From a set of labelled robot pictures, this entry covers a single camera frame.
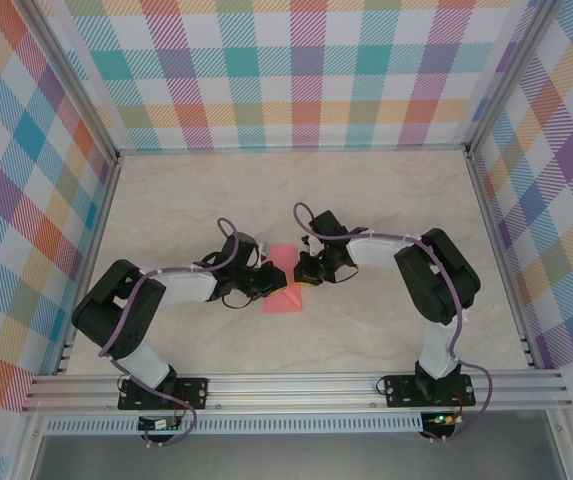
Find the beige floor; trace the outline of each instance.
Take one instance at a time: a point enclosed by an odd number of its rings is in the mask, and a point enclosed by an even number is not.
[[[215,220],[268,243],[298,242],[291,209],[332,209],[349,229],[422,234],[443,228],[481,278],[461,358],[526,368],[461,152],[236,153],[127,157],[95,268],[116,259],[142,268],[185,266],[219,249]],[[342,285],[303,292],[304,310],[264,315],[221,303],[158,311],[147,339],[184,373],[410,370],[423,318],[398,271],[363,268]],[[112,372],[77,335],[69,374]]]

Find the wire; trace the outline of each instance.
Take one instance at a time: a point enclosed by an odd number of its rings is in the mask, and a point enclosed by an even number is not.
[[[455,284],[453,283],[453,280],[450,278],[450,275],[446,271],[446,268],[444,267],[444,265],[442,265],[442,262],[440,262],[439,258],[437,258],[437,255],[435,255],[435,252],[433,251],[433,249],[431,247],[425,245],[421,240],[417,240],[416,238],[403,236],[403,235],[394,235],[394,234],[386,234],[386,233],[356,233],[356,234],[333,235],[333,236],[320,235],[318,233],[313,232],[310,228],[308,228],[304,224],[304,222],[299,218],[299,214],[297,213],[297,210],[300,207],[303,208],[304,210],[306,210],[306,212],[308,212],[311,219],[315,218],[315,214],[313,213],[313,211],[310,209],[310,207],[308,205],[306,205],[304,202],[297,202],[293,206],[293,216],[295,217],[295,221],[301,227],[301,229],[304,230],[304,232],[306,232],[308,235],[316,237],[320,240],[331,241],[331,240],[353,240],[355,238],[380,238],[382,240],[392,240],[395,242],[399,242],[399,241],[411,242],[414,245],[417,245],[419,248],[421,248],[430,257],[431,261],[438,268],[439,272],[442,274],[442,277],[444,278],[444,281],[446,282],[446,286],[448,287],[448,291],[450,292],[451,296],[453,297],[453,301],[455,303],[455,310],[457,312],[457,327],[455,329],[455,334],[453,335],[453,338],[450,342],[450,345],[448,346],[448,352],[454,360],[459,362],[464,367],[473,368],[475,370],[479,370],[480,372],[482,372],[486,376],[486,379],[488,381],[488,395],[486,396],[486,399],[484,400],[484,403],[483,403],[482,407],[480,408],[479,413],[468,424],[468,426],[466,428],[464,428],[464,430],[461,430],[459,432],[454,433],[453,435],[450,436],[450,438],[453,439],[456,437],[461,437],[463,434],[468,432],[471,429],[471,427],[475,423],[477,423],[477,421],[482,417],[484,412],[486,412],[486,410],[488,409],[488,405],[490,405],[490,400],[491,400],[491,397],[493,396],[493,378],[491,377],[490,372],[487,369],[485,369],[484,367],[482,367],[480,365],[475,365],[474,363],[465,362],[465,361],[461,360],[460,358],[458,358],[457,355],[455,354],[455,345],[457,344],[457,340],[459,340],[459,337],[462,334],[462,328],[464,325],[464,314],[463,314],[463,310],[462,310],[462,304],[461,304],[461,301],[459,299],[459,295],[457,294],[457,289],[455,288]]]
[[[122,385],[123,383],[120,383],[120,381],[125,377],[126,375],[120,375],[119,378],[117,378],[117,390],[119,390],[120,392],[122,391]]]
[[[379,380],[377,380],[377,383],[375,384],[375,390],[377,390],[377,393],[379,393],[380,395],[386,396],[386,393],[382,392],[382,391],[379,389],[379,382],[381,382],[382,380],[384,380],[384,378],[386,378],[386,377],[382,377],[382,378],[380,378]]]
[[[237,233],[237,229],[235,228],[235,225],[233,225],[230,220],[228,220],[227,218],[221,217],[217,219],[217,228],[219,228],[219,231],[222,232],[222,235],[224,235],[226,238],[230,237],[229,234],[226,233],[226,230],[224,230],[224,227],[222,226],[222,223],[227,223],[228,226],[231,228],[232,232],[231,235],[234,235]]]
[[[247,307],[248,305],[250,305],[251,302],[253,301],[252,298],[249,298],[248,301],[247,301],[244,305],[242,305],[241,307],[234,307],[233,305],[229,305],[228,303],[226,303],[226,297],[227,297],[227,296],[228,296],[228,295],[224,295],[224,296],[222,297],[222,303],[224,304],[224,306],[225,306],[226,308],[230,308],[231,310],[241,310],[242,308],[246,308],[246,307]]]
[[[186,399],[186,394],[184,392],[182,392],[181,390],[179,391],[179,396],[181,397],[182,400]],[[177,409],[178,409],[179,405],[175,404],[175,409],[173,410],[173,418],[175,419],[175,424],[179,425],[181,423],[181,421],[184,419],[184,416],[186,416],[186,409],[183,409],[182,412],[182,416],[179,417],[179,419],[177,418]]]
[[[459,400],[459,413],[457,414],[457,416],[459,418],[461,418],[463,421],[464,420],[464,400],[462,399],[462,396],[457,391],[453,391],[453,395],[455,395],[457,397],[457,400]]]

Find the checkered fabric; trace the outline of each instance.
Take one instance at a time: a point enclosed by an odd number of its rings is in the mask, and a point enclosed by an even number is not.
[[[0,0],[0,476],[33,374],[71,310],[108,161],[10,0]]]
[[[547,367],[573,394],[573,0],[567,0],[477,164]]]
[[[517,3],[41,0],[82,78],[98,71],[84,83],[107,126],[139,150],[459,144]]]
[[[475,111],[475,115],[473,115],[473,120],[471,121],[470,125],[468,126],[468,130],[466,131],[466,135],[464,135],[464,143],[470,143],[477,126],[479,125],[479,121],[482,118],[482,115],[486,111],[486,107],[488,106],[488,102],[493,95],[497,91],[497,87],[501,84],[502,80],[504,79],[504,74],[506,73],[506,68],[510,64],[510,61],[513,59],[513,55],[515,54],[517,45],[524,37],[528,26],[530,25],[531,20],[537,10],[537,7],[541,3],[542,0],[529,0],[528,6],[524,10],[519,23],[517,24],[517,28],[513,32],[513,36],[508,42],[508,46],[506,50],[504,50],[504,54],[502,55],[502,59],[497,64],[497,68],[491,77],[488,86],[486,87],[486,91],[484,92],[484,96],[482,97],[479,105],[477,106],[477,110]]]

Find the enclosure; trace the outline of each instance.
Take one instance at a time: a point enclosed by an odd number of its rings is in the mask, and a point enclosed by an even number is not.
[[[429,443],[437,407],[377,392],[427,327],[366,265],[290,313],[157,311],[146,341],[208,392],[146,449],[73,310],[118,259],[218,251],[220,216],[302,250],[300,201],[470,263],[470,433]],[[0,478],[178,471],[573,479],[573,1],[0,0]]]

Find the gray floor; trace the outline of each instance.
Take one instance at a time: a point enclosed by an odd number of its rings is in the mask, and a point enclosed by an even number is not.
[[[167,449],[138,437],[48,437],[34,480],[557,480],[543,412],[488,413],[467,436],[195,435]]]
[[[443,228],[482,290],[458,345],[490,369],[526,368],[462,153],[317,152],[126,157],[95,268],[127,258],[141,268],[185,266],[221,248],[215,220],[268,243],[298,243],[292,206],[332,209],[349,229],[422,234]],[[297,314],[221,303],[158,311],[147,339],[179,372],[315,373],[410,370],[424,320],[398,271],[364,268],[342,285],[303,290]],[[78,335],[69,374],[113,372]]]

